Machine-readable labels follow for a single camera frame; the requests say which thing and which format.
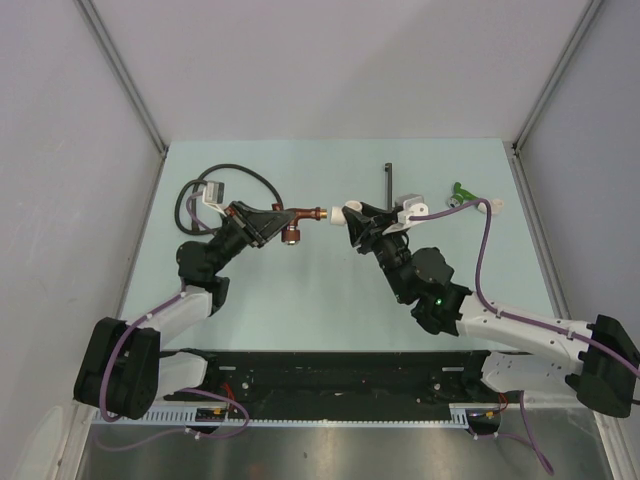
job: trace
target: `black cable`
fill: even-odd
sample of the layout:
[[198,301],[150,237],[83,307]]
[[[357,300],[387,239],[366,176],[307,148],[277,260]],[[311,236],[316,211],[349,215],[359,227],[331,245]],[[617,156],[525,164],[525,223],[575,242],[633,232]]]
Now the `black cable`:
[[[176,222],[176,226],[178,227],[178,229],[180,229],[181,232],[186,233],[187,235],[209,235],[210,232],[200,230],[198,228],[198,225],[195,222],[191,222],[191,229],[188,229],[187,227],[182,225],[182,222],[180,221],[180,207],[182,206],[182,200],[185,194],[187,193],[187,190],[189,190],[189,187],[193,186],[192,193],[197,193],[199,185],[207,184],[207,182],[205,181],[205,178],[207,177],[207,175],[215,172],[216,170],[223,170],[223,169],[239,170],[248,175],[251,175],[253,178],[255,178],[260,183],[262,183],[265,187],[267,187],[269,191],[271,191],[277,203],[279,203],[280,205],[283,205],[282,197],[280,196],[276,188],[262,175],[254,172],[253,170],[247,167],[243,167],[242,165],[236,165],[235,163],[221,163],[219,165],[214,165],[213,167],[207,168],[204,172],[200,174],[200,176],[196,180],[191,180],[187,182],[187,184],[184,187],[182,187],[182,190],[180,190],[180,193],[178,194],[178,199],[176,200],[176,206],[173,212],[173,218]],[[197,215],[196,213],[197,203],[198,202],[195,199],[191,200],[191,211],[195,215]]]

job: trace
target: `red wire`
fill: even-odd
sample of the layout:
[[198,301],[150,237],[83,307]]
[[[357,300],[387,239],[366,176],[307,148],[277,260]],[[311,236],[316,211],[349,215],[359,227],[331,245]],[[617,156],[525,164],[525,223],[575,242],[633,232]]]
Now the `red wire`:
[[502,413],[509,406],[509,399],[504,393],[498,393],[498,395],[500,396],[500,412],[499,413]]
[[[222,385],[220,385],[222,387],[222,389],[227,392],[227,397],[229,397],[231,400],[235,400],[236,396],[233,394],[233,390],[231,390],[231,387],[229,386],[229,384],[227,382],[224,382]],[[229,411],[233,412],[234,408],[233,405],[229,406]]]

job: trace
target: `copper pipe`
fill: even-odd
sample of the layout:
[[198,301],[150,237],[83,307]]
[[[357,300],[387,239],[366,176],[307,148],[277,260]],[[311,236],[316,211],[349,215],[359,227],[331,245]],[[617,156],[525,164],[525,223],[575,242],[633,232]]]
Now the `copper pipe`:
[[[274,210],[282,210],[282,205],[279,203],[273,204]],[[320,221],[323,218],[327,218],[327,210],[324,208],[287,208],[288,212],[294,212],[296,216],[289,224],[282,229],[282,243],[287,245],[297,245],[300,242],[300,230],[298,230],[298,222],[306,218]]]

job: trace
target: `light blue table surface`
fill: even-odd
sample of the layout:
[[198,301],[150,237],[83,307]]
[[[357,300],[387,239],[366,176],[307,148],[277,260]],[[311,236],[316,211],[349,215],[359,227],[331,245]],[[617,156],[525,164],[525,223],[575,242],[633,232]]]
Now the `light blue table surface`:
[[[384,163],[393,162],[394,194],[424,195],[441,211],[455,181],[477,195],[499,197],[483,268],[485,294],[540,314],[552,308],[518,194],[497,139],[278,140],[171,144],[151,210],[123,315],[139,316],[179,288],[175,253],[186,240],[173,223],[176,196],[188,180],[218,163],[255,169],[280,191],[285,207],[330,209],[356,199],[383,207]],[[215,172],[225,203],[270,208],[273,198],[253,178]],[[210,225],[220,220],[199,207]],[[183,212],[186,225],[186,212]],[[455,269],[453,280],[473,288],[484,216],[474,209],[410,231],[411,249],[437,246]],[[372,254],[358,255],[347,230],[329,221],[302,221],[295,247],[279,237],[247,248],[221,272],[231,279],[223,309],[185,331],[168,348],[220,350],[433,351],[504,348],[446,334],[432,336],[398,305]],[[205,241],[208,237],[197,237]]]

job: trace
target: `metal frame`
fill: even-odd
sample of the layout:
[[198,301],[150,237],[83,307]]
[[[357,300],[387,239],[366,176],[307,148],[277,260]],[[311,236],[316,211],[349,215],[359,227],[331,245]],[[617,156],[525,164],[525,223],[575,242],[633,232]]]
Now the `metal frame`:
[[140,95],[133,78],[131,78],[129,70],[118,53],[118,50],[107,31],[107,27],[102,21],[102,18],[100,18],[100,14],[93,4],[93,1],[74,0],[74,2],[77,5],[78,10],[80,10],[80,14],[82,15],[82,18],[84,18],[89,31],[95,38],[98,47],[104,54],[109,67],[111,67],[111,70],[116,77],[116,80],[122,87],[122,91],[142,122],[149,139],[153,142],[158,153],[164,158],[167,152],[167,144],[162,140],[160,131],[158,130],[153,117],[149,113],[149,109],[142,100],[142,95]]
[[[74,2],[76,3],[89,30],[94,36],[98,47],[105,56],[105,60],[116,76],[116,80],[123,89],[125,96],[131,103],[136,115],[142,122],[151,142],[154,144],[155,148],[164,159],[168,149],[167,144],[162,139],[158,127],[147,106],[145,105],[142,96],[137,86],[135,85],[135,82],[133,81],[128,69],[124,64],[124,61],[122,60],[122,57],[118,53],[104,22],[102,21],[95,5],[93,4],[93,1],[74,0]],[[560,58],[558,59],[558,62],[554,66],[549,79],[545,83],[532,110],[527,116],[527,119],[524,122],[520,133],[515,139],[513,146],[509,145],[509,147],[507,148],[509,164],[512,169],[514,181],[516,183],[516,187],[523,204],[525,217],[527,220],[527,224],[529,225],[538,259],[540,261],[541,269],[544,275],[547,289],[549,291],[553,309],[555,314],[561,318],[570,318],[570,311],[567,305],[566,298],[562,291],[560,278],[556,266],[553,262],[549,243],[547,241],[544,229],[542,227],[542,222],[540,220],[540,215],[536,208],[531,189],[522,168],[520,152],[527,139],[529,138],[532,129],[539,121],[541,114],[547,107],[554,91],[562,80],[572,59],[581,46],[583,40],[586,37],[586,34],[590,30],[591,26],[594,23],[594,20],[596,19],[604,4],[604,0],[591,0],[585,7],[581,19],[572,32],[571,37],[567,42],[567,45],[565,46]],[[154,191],[150,198],[148,212],[151,211],[151,203],[154,200],[155,191],[161,173],[162,164],[157,174],[156,186],[154,187]],[[145,228],[146,219],[141,229],[140,237],[142,237]],[[131,266],[132,269],[135,265],[135,259],[137,258],[139,243],[140,242],[138,242],[138,247],[136,248],[134,254],[134,260]],[[124,301],[124,298],[126,297],[130,279],[131,271],[129,272],[128,280],[124,287],[122,301]],[[66,444],[64,455],[59,464],[60,468],[56,476],[57,479],[71,480],[75,478],[80,466],[80,460],[82,452],[84,450],[85,440],[88,436],[93,411],[93,409],[85,405],[77,406],[70,436]],[[604,417],[599,414],[596,414],[595,417],[601,432],[603,444],[607,452],[614,477],[616,479],[625,480],[631,478],[640,478],[638,476],[638,466],[635,464],[635,459],[628,449],[627,434],[620,421],[618,419]]]
[[[570,319],[571,314],[563,293],[558,270],[553,262],[549,242],[540,221],[529,182],[522,168],[521,154],[514,151],[514,148],[505,147],[554,312],[560,318]],[[594,416],[614,478],[616,480],[640,479],[640,468],[630,450],[630,438],[620,419],[599,413],[594,413]]]
[[582,17],[578,21],[576,27],[574,28],[569,40],[560,55],[560,58],[556,62],[553,70],[551,71],[551,75],[549,76],[547,82],[545,83],[540,95],[536,99],[533,108],[529,112],[527,119],[524,122],[524,125],[520,129],[520,133],[516,137],[514,142],[514,147],[516,152],[520,152],[522,147],[526,143],[531,130],[536,125],[542,112],[544,112],[553,92],[556,90],[556,87],[564,77],[567,68],[571,64],[571,60],[575,56],[576,52],[582,45],[583,40],[586,38],[587,33],[591,29],[591,26],[594,23],[598,13],[601,11],[602,7],[605,4],[605,0],[590,0],[589,4],[585,7],[582,12]]

